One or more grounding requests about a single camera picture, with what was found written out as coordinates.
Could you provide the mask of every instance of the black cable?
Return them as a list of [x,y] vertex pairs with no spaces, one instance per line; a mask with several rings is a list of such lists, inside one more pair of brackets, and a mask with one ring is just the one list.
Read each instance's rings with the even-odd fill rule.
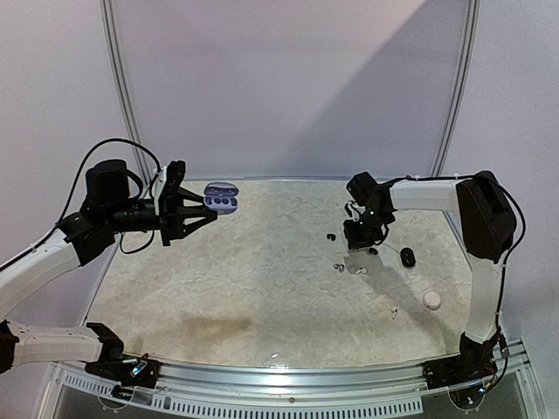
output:
[[125,255],[133,255],[135,253],[138,253],[139,251],[143,251],[144,249],[147,249],[149,247],[149,245],[153,243],[154,237],[155,237],[155,230],[151,230],[151,237],[149,238],[147,243],[145,243],[143,246],[141,246],[137,249],[134,249],[133,251],[125,251],[124,249],[122,249],[122,242],[124,241],[124,234],[121,233],[121,242],[119,244],[119,248],[121,249],[121,252],[124,253]]
[[494,383],[489,383],[491,384],[491,386],[489,386],[489,388],[487,388],[487,386],[485,386],[481,392],[481,394],[486,395],[487,393],[489,393],[492,389],[494,389],[495,387],[497,387],[497,384],[500,383],[500,381],[503,379],[503,377],[505,376],[505,374],[507,373],[507,368],[508,368],[508,358],[505,359],[505,365],[503,366],[503,371],[502,373],[500,373],[499,377],[497,378],[497,381]]
[[158,172],[158,173],[156,173],[156,174],[154,175],[154,177],[151,179],[151,182],[149,183],[149,190],[148,190],[148,192],[149,192],[149,197],[150,197],[151,199],[153,199],[153,200],[155,200],[153,188],[154,188],[155,181],[157,180],[157,176],[159,175],[159,170],[158,170],[157,172]]
[[95,151],[97,148],[99,148],[99,147],[101,147],[101,146],[103,146],[103,145],[105,145],[109,142],[123,142],[125,144],[129,144],[131,146],[139,148],[140,150],[145,152],[147,155],[149,155],[149,157],[151,157],[153,159],[153,161],[155,162],[155,165],[157,166],[157,171],[158,172],[161,171],[161,164],[159,164],[159,160],[157,160],[157,157],[155,157],[155,155],[150,150],[148,150],[147,148],[145,148],[141,144],[137,144],[137,143],[135,143],[131,140],[125,140],[123,138],[109,138],[109,139],[98,142],[87,152],[86,156],[81,161],[81,164],[79,165],[79,168],[78,168],[78,173],[76,173],[76,176],[73,179],[72,187],[70,188],[70,194],[68,195],[68,199],[66,200],[66,204],[64,205],[64,209],[62,210],[62,214],[60,214],[60,217],[57,220],[57,222],[54,224],[54,227],[52,227],[52,229],[43,238],[41,238],[37,242],[37,244],[35,244],[33,247],[30,247],[26,251],[22,251],[19,255],[15,256],[11,260],[9,260],[8,262],[6,262],[2,266],[0,266],[0,272],[4,271],[5,269],[7,269],[10,266],[12,266],[13,264],[15,264],[17,261],[23,259],[27,255],[32,253],[35,249],[37,249],[40,245],[44,244],[54,234],[54,232],[60,226],[60,223],[64,219],[64,217],[66,215],[66,212],[68,211],[68,207],[70,206],[70,201],[72,200],[73,192],[76,189],[76,185],[78,184],[79,175],[81,174],[81,170],[86,165],[87,159],[93,153],[93,151]]
[[[437,176],[437,177],[420,177],[420,178],[415,178],[415,177],[411,177],[409,175],[407,175],[406,177],[402,178],[396,178],[396,179],[392,179],[390,181],[387,181],[384,184],[388,184],[388,185],[392,185],[396,182],[400,182],[402,180],[408,180],[408,181],[417,181],[417,182],[422,182],[422,181],[453,181],[453,180],[465,180],[465,179],[472,179],[474,178],[475,175],[461,175],[461,176]],[[512,246],[510,247],[510,249],[508,250],[507,254],[505,255],[505,257],[503,258],[503,266],[502,266],[502,270],[501,270],[501,278],[500,278],[500,291],[499,291],[499,302],[497,303],[497,311],[495,313],[495,325],[497,326],[497,333],[499,334],[499,345],[500,345],[500,351],[501,354],[504,354],[505,356],[503,356],[503,358],[505,359],[505,365],[503,366],[503,370],[502,373],[500,374],[500,376],[497,378],[497,380],[495,382],[490,383],[491,385],[486,386],[483,388],[483,394],[486,394],[487,392],[489,392],[491,389],[495,388],[497,386],[497,384],[499,384],[499,382],[502,380],[502,378],[505,376],[505,374],[507,373],[507,367],[508,367],[508,348],[507,348],[507,340],[499,326],[500,323],[500,308],[502,305],[502,301],[503,301],[503,295],[504,295],[504,291],[505,291],[505,277],[507,275],[507,262],[508,262],[508,258],[510,258],[511,253],[518,247],[518,245],[521,243],[521,241],[524,239],[524,237],[526,236],[526,229],[527,229],[527,225],[526,225],[526,217],[524,216],[524,213],[522,212],[521,206],[516,202],[516,200],[513,198],[513,196],[510,194],[510,192],[508,192],[503,186],[501,186],[499,183],[497,183],[496,181],[494,181],[493,179],[488,179],[485,178],[488,181],[490,181],[490,183],[492,183],[494,186],[496,186],[497,188],[499,188],[501,190],[501,192],[503,194],[505,194],[505,196],[507,197],[508,201],[510,201],[514,208],[516,209],[516,212],[518,213],[518,216],[521,219],[522,222],[522,230],[521,230],[521,234],[519,235],[518,239],[512,244]]]

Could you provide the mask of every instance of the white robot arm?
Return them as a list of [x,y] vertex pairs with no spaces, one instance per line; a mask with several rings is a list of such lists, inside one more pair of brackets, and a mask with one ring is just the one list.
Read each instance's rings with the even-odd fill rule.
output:
[[[121,160],[102,161],[86,173],[87,195],[79,212],[61,218],[47,235],[0,266],[0,321],[24,299],[59,277],[84,266],[115,243],[124,231],[159,230],[164,246],[217,219],[201,196],[180,188],[184,161],[172,161],[155,179],[155,198],[130,197],[128,178],[138,176]],[[198,203],[184,206],[185,201]],[[186,223],[196,218],[193,223]],[[26,326],[0,322],[0,374],[40,361],[84,361],[86,371],[121,381],[123,386],[154,387],[159,362],[127,356],[122,341],[106,326]]]
[[460,355],[424,365],[430,388],[484,376],[496,370],[493,347],[499,343],[507,356],[498,325],[502,296],[503,261],[513,246],[516,218],[502,187],[491,172],[459,178],[413,179],[377,183],[369,173],[348,183],[354,201],[346,206],[351,220],[344,223],[350,250],[379,245],[399,210],[439,210],[459,216],[472,267],[472,298]]

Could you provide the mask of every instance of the small white object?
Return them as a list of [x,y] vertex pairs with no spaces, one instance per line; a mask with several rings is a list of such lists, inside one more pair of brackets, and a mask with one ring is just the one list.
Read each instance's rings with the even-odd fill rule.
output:
[[429,291],[423,296],[423,304],[429,310],[438,310],[440,308],[440,295],[438,292]]

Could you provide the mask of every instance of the marble-patterned surface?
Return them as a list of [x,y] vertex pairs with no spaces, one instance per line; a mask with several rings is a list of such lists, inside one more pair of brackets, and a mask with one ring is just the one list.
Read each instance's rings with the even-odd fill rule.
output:
[[[237,213],[170,247],[158,237],[118,253],[88,321],[113,329],[129,353],[209,364],[356,367],[457,352],[471,273],[441,213],[398,212],[378,256],[348,253],[345,182],[236,184]],[[205,182],[183,186],[202,193]],[[146,239],[127,234],[124,247]],[[401,265],[405,246],[413,270]],[[366,274],[352,273],[361,266]],[[422,304],[428,291],[442,297],[437,312]]]

